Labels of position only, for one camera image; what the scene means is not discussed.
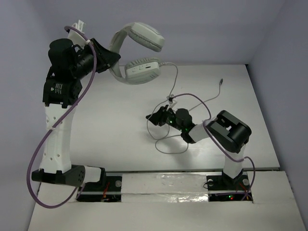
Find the white grey headphones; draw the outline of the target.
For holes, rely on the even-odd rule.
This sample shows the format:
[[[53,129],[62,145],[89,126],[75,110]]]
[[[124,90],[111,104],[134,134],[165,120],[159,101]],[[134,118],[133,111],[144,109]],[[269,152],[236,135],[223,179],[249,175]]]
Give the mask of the white grey headphones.
[[[132,22],[126,24],[114,34],[109,50],[120,54],[120,49],[127,37],[154,52],[160,52],[165,44],[165,38],[158,30],[145,23]],[[145,84],[161,74],[160,63],[161,60],[156,56],[136,57],[124,65],[124,73],[120,70],[119,61],[111,66],[110,73],[121,83],[129,85]]]

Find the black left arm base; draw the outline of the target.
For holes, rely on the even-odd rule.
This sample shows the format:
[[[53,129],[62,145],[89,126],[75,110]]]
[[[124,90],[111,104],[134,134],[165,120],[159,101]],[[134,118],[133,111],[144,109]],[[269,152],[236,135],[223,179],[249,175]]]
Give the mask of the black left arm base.
[[[121,202],[122,175],[109,174],[102,182],[89,182],[78,189],[78,202]]]

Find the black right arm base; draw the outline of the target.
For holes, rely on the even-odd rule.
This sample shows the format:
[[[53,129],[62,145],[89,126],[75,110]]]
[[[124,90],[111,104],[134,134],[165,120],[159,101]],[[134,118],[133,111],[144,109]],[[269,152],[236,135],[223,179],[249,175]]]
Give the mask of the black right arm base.
[[[221,172],[210,173],[205,178],[203,188],[209,193],[209,202],[254,201],[247,172],[235,181],[228,180]]]

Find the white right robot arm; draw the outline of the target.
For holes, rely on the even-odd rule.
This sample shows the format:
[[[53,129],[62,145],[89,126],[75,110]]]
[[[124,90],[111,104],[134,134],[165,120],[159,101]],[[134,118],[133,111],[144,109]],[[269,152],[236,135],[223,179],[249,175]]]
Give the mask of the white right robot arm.
[[[222,110],[214,119],[195,124],[187,109],[180,108],[174,112],[167,105],[147,115],[146,119],[155,126],[167,124],[177,129],[188,144],[211,138],[226,155],[222,171],[224,187],[233,189],[239,184],[239,177],[243,174],[244,147],[252,134],[250,127],[243,121]]]

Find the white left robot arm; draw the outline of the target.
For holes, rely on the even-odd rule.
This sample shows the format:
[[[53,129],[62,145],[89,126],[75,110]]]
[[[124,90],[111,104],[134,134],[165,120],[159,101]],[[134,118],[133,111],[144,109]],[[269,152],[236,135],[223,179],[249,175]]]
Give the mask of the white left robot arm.
[[[61,38],[50,44],[51,67],[43,88],[47,138],[39,169],[31,172],[37,182],[80,187],[86,168],[70,160],[70,138],[76,106],[86,92],[81,79],[101,73],[115,64],[120,55],[104,48],[96,39],[82,47]]]

